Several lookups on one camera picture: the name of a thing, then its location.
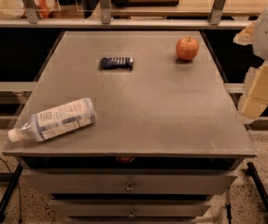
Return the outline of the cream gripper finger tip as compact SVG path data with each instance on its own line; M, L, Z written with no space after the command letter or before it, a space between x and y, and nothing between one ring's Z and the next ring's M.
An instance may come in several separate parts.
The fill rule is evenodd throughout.
M250 25L245 27L240 33L238 33L233 42L238 45L251 45L253 42L253 31L254 31L255 23L252 22Z

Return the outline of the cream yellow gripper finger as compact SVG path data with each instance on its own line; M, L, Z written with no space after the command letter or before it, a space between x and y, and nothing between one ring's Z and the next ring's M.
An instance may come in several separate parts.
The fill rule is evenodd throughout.
M246 73L238 102L239 119L257 119L268 106L268 61Z

